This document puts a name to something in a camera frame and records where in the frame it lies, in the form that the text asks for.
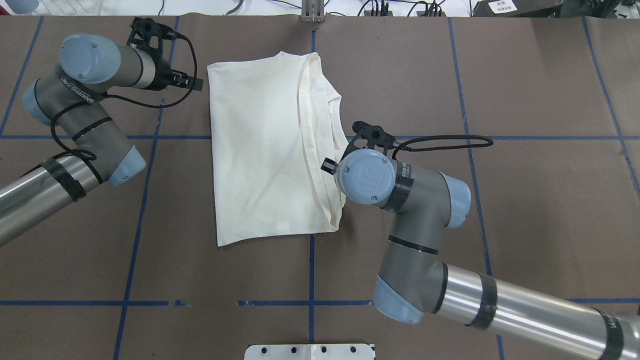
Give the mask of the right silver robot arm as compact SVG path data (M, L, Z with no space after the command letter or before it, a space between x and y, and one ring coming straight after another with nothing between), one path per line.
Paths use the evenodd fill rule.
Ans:
M442 172L392 160L370 148L324 160L342 194L394 215L372 302L384 316L416 325L432 313L467 328L580 360L637 360L639 316L613 314L539 289L450 264L448 229L470 212L473 192Z

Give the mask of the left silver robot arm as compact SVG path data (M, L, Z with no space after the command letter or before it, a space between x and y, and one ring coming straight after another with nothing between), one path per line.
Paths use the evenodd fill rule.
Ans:
M114 43L76 33L64 39L53 73L22 97L30 116L49 127L62 149L1 189L1 244L78 202L103 183L118 187L141 173L146 160L101 102L113 87L201 91L203 80L172 69L160 48L141 39Z

